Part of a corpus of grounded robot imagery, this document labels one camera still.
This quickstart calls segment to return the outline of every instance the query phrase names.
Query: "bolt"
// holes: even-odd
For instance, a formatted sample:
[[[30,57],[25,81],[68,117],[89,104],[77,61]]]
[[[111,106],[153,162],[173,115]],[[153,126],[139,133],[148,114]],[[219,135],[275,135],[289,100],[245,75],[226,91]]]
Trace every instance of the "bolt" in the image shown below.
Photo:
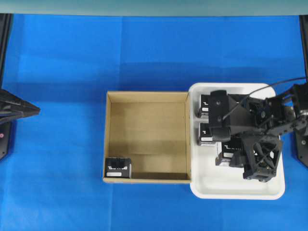
[[[265,111],[261,112],[261,118],[263,119],[265,117]]]

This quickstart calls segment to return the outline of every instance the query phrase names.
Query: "cable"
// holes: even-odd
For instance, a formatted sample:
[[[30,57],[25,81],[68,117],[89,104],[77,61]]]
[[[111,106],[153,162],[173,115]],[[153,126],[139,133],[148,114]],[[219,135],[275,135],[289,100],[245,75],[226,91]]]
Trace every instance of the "cable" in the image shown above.
[[[226,114],[223,116],[222,120],[225,120],[229,115],[231,115],[231,114],[234,112],[234,110],[235,110],[239,105],[241,105],[251,94],[253,94],[253,93],[255,93],[255,92],[259,91],[259,90],[263,90],[263,89],[265,89],[265,88],[269,88],[269,87],[273,87],[273,86],[276,86],[276,85],[279,85],[279,84],[282,84],[282,83],[287,83],[287,82],[296,81],[296,80],[301,80],[301,79],[306,79],[306,77],[291,78],[291,79],[279,81],[279,82],[272,83],[272,84],[270,84],[270,85],[267,85],[267,86],[265,86],[265,87],[262,87],[262,88],[259,88],[259,89],[257,89],[257,90],[254,90],[254,91],[250,92],[250,93],[247,94],[244,98],[242,98],[242,100],[239,101],[239,103],[238,103],[237,105],[235,105],[228,113],[226,113]]]

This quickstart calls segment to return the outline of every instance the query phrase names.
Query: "blue surface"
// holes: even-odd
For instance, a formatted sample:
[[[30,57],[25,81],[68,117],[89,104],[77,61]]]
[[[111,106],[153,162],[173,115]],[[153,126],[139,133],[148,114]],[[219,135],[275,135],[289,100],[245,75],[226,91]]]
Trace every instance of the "blue surface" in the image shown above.
[[[291,135],[276,201],[202,200],[189,185],[101,180],[107,90],[300,76],[298,17],[15,15],[3,87],[41,114],[17,122],[0,162],[0,229],[307,230],[308,169],[294,158]]]

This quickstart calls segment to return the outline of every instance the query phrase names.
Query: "cardboard box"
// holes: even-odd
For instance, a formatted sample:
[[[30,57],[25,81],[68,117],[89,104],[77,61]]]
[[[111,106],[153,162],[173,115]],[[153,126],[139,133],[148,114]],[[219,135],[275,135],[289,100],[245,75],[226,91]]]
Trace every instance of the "cardboard box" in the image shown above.
[[[132,178],[105,182],[190,183],[188,92],[109,91],[106,157],[129,157]]]

